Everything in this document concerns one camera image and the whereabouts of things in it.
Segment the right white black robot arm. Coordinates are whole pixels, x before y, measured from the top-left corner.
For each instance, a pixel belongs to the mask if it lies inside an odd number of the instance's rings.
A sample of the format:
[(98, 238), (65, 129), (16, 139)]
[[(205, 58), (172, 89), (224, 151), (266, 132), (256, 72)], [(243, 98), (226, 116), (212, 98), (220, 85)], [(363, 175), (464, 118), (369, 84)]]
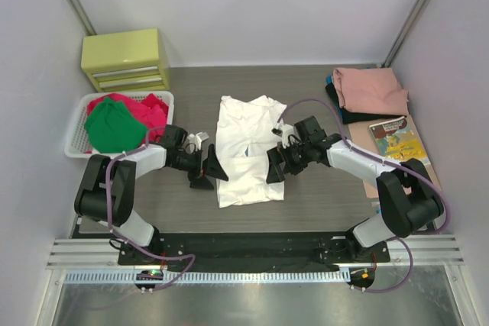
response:
[(381, 211), (345, 232), (353, 260), (368, 257), (378, 244), (406, 238), (444, 214), (441, 194), (418, 159), (387, 160), (355, 146), (343, 134), (328, 135), (315, 117), (295, 125), (279, 121), (272, 133), (280, 138), (267, 152), (268, 184), (283, 182), (318, 163), (347, 172), (377, 190)]

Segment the white printed t shirt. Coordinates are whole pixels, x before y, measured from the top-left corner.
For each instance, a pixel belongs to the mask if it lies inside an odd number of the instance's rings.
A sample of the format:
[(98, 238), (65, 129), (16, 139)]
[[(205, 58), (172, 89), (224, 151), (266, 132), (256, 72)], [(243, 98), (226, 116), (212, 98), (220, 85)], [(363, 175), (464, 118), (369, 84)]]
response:
[(266, 182), (267, 151), (280, 138), (272, 133), (287, 106), (266, 95), (243, 102), (221, 97), (215, 151), (228, 180), (217, 180), (220, 208), (284, 200), (284, 184)]

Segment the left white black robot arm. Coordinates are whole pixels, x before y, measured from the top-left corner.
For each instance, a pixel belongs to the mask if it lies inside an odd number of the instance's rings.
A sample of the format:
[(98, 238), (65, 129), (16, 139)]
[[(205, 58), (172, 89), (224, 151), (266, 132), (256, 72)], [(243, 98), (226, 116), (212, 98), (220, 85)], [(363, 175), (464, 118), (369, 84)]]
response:
[(86, 165), (74, 200), (81, 217), (105, 225), (127, 247), (133, 247), (152, 260), (183, 260), (188, 256), (163, 257), (160, 232), (134, 209), (136, 180), (149, 172), (170, 167), (187, 173), (192, 189), (213, 190), (210, 178), (228, 181), (228, 174), (217, 157), (215, 145), (208, 146), (202, 158), (205, 132), (188, 134), (172, 124), (166, 125), (159, 140), (143, 144), (117, 156), (94, 154)]

